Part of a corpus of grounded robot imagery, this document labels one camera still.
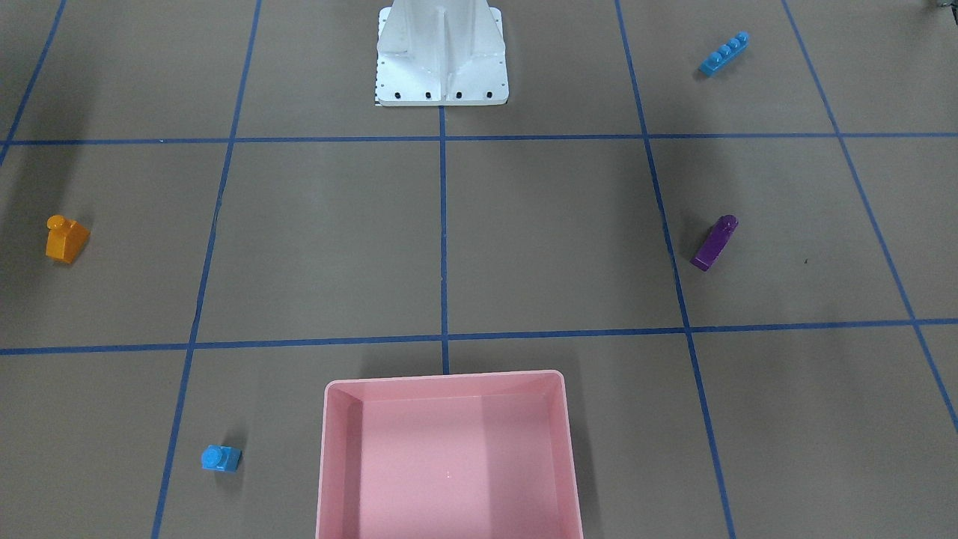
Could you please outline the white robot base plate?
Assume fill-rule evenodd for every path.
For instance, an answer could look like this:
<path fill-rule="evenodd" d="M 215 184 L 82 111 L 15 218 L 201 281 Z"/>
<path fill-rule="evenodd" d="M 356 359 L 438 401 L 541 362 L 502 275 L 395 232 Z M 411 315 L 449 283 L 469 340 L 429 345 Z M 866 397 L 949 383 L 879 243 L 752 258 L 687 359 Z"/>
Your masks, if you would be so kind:
<path fill-rule="evenodd" d="M 394 1 L 379 11 L 377 24 L 377 106 L 509 101 L 502 13 L 488 2 Z"/>

